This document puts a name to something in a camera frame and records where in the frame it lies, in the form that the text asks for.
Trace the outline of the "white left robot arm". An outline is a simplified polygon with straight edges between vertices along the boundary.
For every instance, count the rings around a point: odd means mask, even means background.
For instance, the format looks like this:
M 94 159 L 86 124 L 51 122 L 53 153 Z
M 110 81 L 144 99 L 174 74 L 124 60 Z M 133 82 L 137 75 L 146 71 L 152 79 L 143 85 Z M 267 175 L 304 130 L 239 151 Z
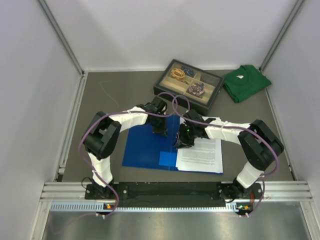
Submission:
M 113 194 L 110 156 L 120 133 L 136 126 L 151 125 L 153 133 L 166 136 L 167 108 L 167 103 L 156 96 L 145 105 L 139 104 L 125 111 L 95 114 L 83 136 L 83 145 L 93 166 L 92 188 L 98 195 L 106 199 Z

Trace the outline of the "white paper sheet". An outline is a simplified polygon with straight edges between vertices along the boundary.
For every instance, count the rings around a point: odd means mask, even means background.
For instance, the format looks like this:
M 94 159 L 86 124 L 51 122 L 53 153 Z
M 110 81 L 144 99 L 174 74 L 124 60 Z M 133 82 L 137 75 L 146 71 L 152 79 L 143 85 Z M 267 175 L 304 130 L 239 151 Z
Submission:
M 175 144 L 175 167 L 179 171 L 223 174 L 222 141 L 196 138 L 192 147 Z

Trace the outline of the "blue plastic folder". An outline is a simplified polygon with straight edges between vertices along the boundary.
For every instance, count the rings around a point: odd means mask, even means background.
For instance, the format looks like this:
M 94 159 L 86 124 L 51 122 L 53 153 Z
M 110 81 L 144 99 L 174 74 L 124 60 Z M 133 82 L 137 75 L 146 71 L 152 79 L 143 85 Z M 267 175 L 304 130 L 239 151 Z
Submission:
M 174 147 L 174 143 L 179 126 L 183 122 L 184 120 L 178 116 L 167 118 L 167 136 L 152 133 L 150 125 L 130 128 L 122 165 L 124 167 L 180 171 L 176 168 L 178 151 Z

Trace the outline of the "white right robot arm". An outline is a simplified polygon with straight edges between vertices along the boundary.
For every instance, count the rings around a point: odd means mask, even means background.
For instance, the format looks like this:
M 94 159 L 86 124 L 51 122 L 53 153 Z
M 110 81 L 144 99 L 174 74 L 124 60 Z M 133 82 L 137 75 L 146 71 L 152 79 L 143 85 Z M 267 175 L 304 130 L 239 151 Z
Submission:
M 247 162 L 230 189 L 222 189 L 227 198 L 245 198 L 259 178 L 272 175 L 278 170 L 279 156 L 284 151 L 284 145 L 264 121 L 257 119 L 252 123 L 232 123 L 203 117 L 194 109 L 187 111 L 181 118 L 183 122 L 174 144 L 177 149 L 193 147 L 196 139 L 222 140 L 242 147 Z

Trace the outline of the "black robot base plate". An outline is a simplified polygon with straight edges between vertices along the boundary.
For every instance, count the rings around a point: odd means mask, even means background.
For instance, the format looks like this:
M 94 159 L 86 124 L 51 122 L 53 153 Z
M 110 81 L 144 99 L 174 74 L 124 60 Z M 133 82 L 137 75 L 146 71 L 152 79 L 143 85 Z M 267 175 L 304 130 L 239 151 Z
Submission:
M 111 185 L 120 207 L 218 207 L 226 200 L 259 199 L 262 187 L 245 190 L 222 182 L 119 182 Z

